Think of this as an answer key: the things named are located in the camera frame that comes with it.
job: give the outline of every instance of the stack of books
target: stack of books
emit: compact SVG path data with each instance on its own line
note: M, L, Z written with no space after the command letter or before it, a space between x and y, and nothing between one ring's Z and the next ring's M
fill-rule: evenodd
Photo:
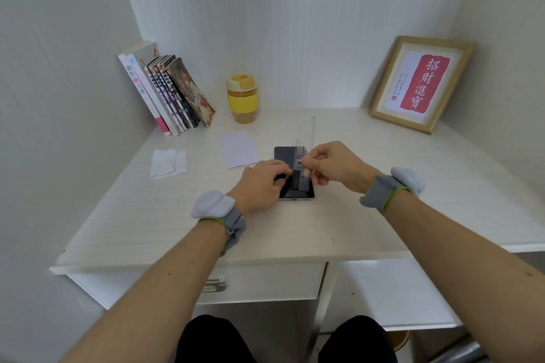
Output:
M179 57L160 56L156 42L138 43L118 57L165 135L180 135L200 121L210 126L215 110Z

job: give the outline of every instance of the metal handle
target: metal handle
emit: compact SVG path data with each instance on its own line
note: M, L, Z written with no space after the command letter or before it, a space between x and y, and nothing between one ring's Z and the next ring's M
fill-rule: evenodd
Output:
M225 291L227 288L225 280L219 278L218 280L208 280L204 285L202 292L203 293L213 293L218 291Z

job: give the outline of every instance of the cabinet door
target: cabinet door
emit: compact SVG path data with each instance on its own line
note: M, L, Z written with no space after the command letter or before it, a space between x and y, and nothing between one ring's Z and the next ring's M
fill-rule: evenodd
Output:
M216 266L210 274L212 287L197 304L248 301L305 300L318 296L324 263ZM80 273L69 277L92 298L109 309L144 273L144 270Z
M460 321L414 259L351 261L338 275L321 332L365 315L385 330L454 327Z

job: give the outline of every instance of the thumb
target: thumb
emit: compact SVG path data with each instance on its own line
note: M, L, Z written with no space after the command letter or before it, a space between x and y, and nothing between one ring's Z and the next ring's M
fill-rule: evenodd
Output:
M278 192L280 192L285 183L286 183L285 178L279 178L273 182L273 185L278 190Z
M321 171L320 165L321 161L318 159L311 158L310 156L306 155L302 157L301 163L309 168L311 171Z

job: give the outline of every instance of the hand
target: hand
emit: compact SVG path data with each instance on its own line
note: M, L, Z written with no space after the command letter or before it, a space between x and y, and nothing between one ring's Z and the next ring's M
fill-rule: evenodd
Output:
M384 175L378 169L360 160L344 143L323 143L308 153L301 163L306 167L314 185L341 182L350 191L365 194L376 175Z
M235 207L247 214L256 209L270 207L278 200L286 180L274 180L276 175L291 175L292 169L284 161L270 159L259 161L254 167L244 168L238 184L226 195L235 199Z

